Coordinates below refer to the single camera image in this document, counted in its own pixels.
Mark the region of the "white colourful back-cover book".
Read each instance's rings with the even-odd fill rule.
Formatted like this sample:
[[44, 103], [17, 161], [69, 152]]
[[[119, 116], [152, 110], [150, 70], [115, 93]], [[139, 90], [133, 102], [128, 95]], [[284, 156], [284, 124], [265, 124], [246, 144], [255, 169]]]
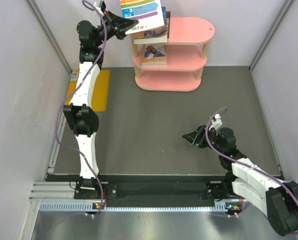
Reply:
[[164, 17], [160, 0], [121, 0], [122, 17], [138, 20], [138, 24], [126, 31], [127, 35], [163, 26]]

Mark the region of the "blue Jane Eyre book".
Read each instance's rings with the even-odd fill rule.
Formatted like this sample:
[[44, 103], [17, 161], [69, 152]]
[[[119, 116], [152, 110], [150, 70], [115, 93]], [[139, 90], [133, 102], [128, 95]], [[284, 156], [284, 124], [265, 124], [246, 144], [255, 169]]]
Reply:
[[166, 33], [167, 10], [165, 6], [162, 7], [162, 15], [164, 26], [135, 33], [133, 35], [133, 43], [135, 45], [160, 44], [168, 42]]

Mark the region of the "orange Othello book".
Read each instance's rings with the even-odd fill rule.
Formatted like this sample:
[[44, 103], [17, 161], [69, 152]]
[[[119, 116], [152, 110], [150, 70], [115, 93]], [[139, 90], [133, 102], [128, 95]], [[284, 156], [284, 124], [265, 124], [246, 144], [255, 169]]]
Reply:
[[141, 63], [167, 62], [167, 52], [164, 44], [145, 44], [142, 50]]

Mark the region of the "dark red book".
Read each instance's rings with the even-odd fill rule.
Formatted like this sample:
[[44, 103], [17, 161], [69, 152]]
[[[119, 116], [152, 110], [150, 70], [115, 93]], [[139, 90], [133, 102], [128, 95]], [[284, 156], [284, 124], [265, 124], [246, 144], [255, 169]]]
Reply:
[[171, 21], [171, 12], [167, 11], [166, 12], [166, 36], [167, 36], [167, 41], [170, 38], [170, 21]]

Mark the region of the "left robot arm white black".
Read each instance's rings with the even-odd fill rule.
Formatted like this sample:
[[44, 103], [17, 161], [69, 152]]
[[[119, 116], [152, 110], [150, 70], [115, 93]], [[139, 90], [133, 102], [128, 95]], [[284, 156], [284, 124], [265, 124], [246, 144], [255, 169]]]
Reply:
[[103, 25], [97, 27], [87, 20], [77, 24], [80, 41], [79, 75], [70, 102], [63, 106], [66, 122], [75, 135], [80, 156], [75, 199], [105, 198], [96, 161], [95, 140], [100, 121], [92, 109], [94, 86], [101, 72], [107, 40], [112, 37], [123, 40], [127, 32], [139, 23], [136, 19], [119, 17], [110, 11], [104, 11], [102, 19]]

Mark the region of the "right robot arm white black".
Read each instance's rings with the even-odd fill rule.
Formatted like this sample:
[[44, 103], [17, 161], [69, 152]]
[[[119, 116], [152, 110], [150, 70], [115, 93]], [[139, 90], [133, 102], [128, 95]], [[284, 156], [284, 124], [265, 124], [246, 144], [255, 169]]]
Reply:
[[232, 129], [205, 129], [202, 124], [182, 138], [200, 149], [215, 149], [227, 170], [219, 184], [208, 186], [209, 196], [214, 200], [239, 196], [258, 208], [278, 235], [298, 233], [298, 184], [269, 176], [253, 164], [237, 148]]

